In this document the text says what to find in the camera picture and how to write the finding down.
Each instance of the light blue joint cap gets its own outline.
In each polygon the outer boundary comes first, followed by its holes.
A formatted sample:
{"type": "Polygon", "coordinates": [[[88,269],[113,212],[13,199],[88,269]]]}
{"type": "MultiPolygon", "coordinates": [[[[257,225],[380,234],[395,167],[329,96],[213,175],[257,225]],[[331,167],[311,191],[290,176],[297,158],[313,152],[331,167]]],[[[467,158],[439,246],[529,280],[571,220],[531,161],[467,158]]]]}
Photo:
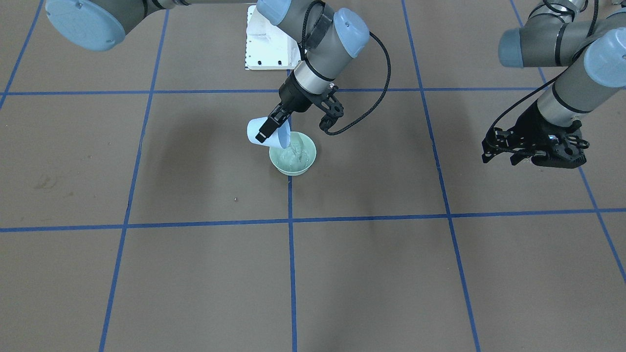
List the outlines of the light blue joint cap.
{"type": "Polygon", "coordinates": [[[335,29],[341,40],[341,44],[352,56],[356,58],[369,41],[369,28],[365,21],[349,9],[339,9],[334,16],[335,29]]]}
{"type": "Polygon", "coordinates": [[[607,18],[609,18],[609,17],[613,16],[614,14],[618,14],[618,13],[626,13],[626,8],[619,9],[619,10],[615,11],[614,13],[612,13],[612,14],[608,15],[608,17],[607,17],[607,18]]]}
{"type": "Polygon", "coordinates": [[[524,67],[524,61],[521,58],[519,28],[509,29],[502,34],[500,45],[498,45],[498,57],[504,67],[524,67]]]}
{"type": "Polygon", "coordinates": [[[608,31],[589,46],[585,71],[599,85],[626,86],[626,27],[608,31]]]}
{"type": "Polygon", "coordinates": [[[259,0],[257,10],[267,18],[273,26],[278,26],[289,11],[291,0],[259,0]]]}
{"type": "Polygon", "coordinates": [[[46,14],[70,42],[93,51],[106,51],[124,41],[121,23],[89,0],[48,0],[46,14]]]}

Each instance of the plastic bowl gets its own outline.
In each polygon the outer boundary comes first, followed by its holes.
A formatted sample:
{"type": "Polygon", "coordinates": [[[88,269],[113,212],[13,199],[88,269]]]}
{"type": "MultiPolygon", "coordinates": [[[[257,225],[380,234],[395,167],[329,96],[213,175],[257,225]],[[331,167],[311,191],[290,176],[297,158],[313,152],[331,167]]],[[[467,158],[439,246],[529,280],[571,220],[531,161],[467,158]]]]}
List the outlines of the plastic bowl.
{"type": "Polygon", "coordinates": [[[302,151],[307,152],[307,154],[309,155],[309,161],[306,163],[306,166],[302,170],[289,170],[288,165],[281,164],[280,156],[283,153],[285,153],[287,149],[281,149],[281,148],[275,148],[275,147],[270,148],[270,160],[272,161],[272,164],[274,164],[274,166],[278,169],[278,171],[280,171],[281,173],[287,176],[302,175],[311,167],[311,165],[313,165],[313,162],[315,161],[315,158],[317,156],[317,149],[315,147],[315,143],[313,143],[313,141],[311,140],[311,138],[309,138],[309,136],[300,132],[291,132],[291,140],[294,140],[294,135],[300,136],[300,138],[302,139],[302,151]]]}

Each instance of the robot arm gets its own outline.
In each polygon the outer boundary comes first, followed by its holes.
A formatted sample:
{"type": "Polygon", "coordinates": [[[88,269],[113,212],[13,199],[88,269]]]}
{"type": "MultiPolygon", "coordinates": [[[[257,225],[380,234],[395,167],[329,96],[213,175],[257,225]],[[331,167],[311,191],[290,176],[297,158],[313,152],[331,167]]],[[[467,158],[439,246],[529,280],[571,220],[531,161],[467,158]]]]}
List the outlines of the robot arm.
{"type": "Polygon", "coordinates": [[[513,154],[513,165],[531,158],[539,166],[576,168],[587,161],[589,144],[582,139],[579,119],[626,86],[626,10],[597,22],[574,23],[584,3],[542,1],[523,28],[504,33],[499,47],[504,66],[567,69],[544,85],[553,83],[514,127],[495,127],[505,114],[494,122],[483,140],[484,163],[503,152],[513,154]]]}
{"type": "MultiPolygon", "coordinates": [[[[74,44],[105,51],[121,43],[126,34],[151,13],[176,6],[222,3],[254,2],[47,0],[46,12],[53,26],[74,44]]],[[[351,10],[343,8],[335,12],[322,1],[259,0],[257,10],[298,42],[301,61],[280,87],[280,103],[262,125],[256,139],[263,143],[293,112],[305,112],[311,105],[326,113],[320,128],[329,133],[328,129],[343,116],[343,106],[334,97],[338,87],[332,82],[369,41],[367,25],[351,10]]]]}

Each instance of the green bowl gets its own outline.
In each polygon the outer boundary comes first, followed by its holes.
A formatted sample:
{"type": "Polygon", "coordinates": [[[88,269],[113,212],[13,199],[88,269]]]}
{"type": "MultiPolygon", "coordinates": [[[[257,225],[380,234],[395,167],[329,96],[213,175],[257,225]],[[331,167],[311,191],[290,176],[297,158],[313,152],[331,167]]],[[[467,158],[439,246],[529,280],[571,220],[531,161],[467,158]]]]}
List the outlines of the green bowl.
{"type": "Polygon", "coordinates": [[[302,153],[305,154],[308,159],[306,163],[300,165],[300,167],[297,167],[298,165],[296,165],[296,167],[291,167],[287,162],[285,162],[284,158],[282,158],[285,153],[293,153],[293,149],[290,149],[290,147],[292,146],[291,143],[286,149],[275,147],[270,148],[270,160],[272,161],[272,164],[274,164],[278,171],[284,173],[287,176],[302,175],[309,169],[311,165],[313,165],[315,157],[317,156],[317,149],[315,147],[315,143],[313,143],[311,138],[300,132],[291,132],[292,142],[294,141],[294,137],[300,137],[302,139],[302,153]]]}

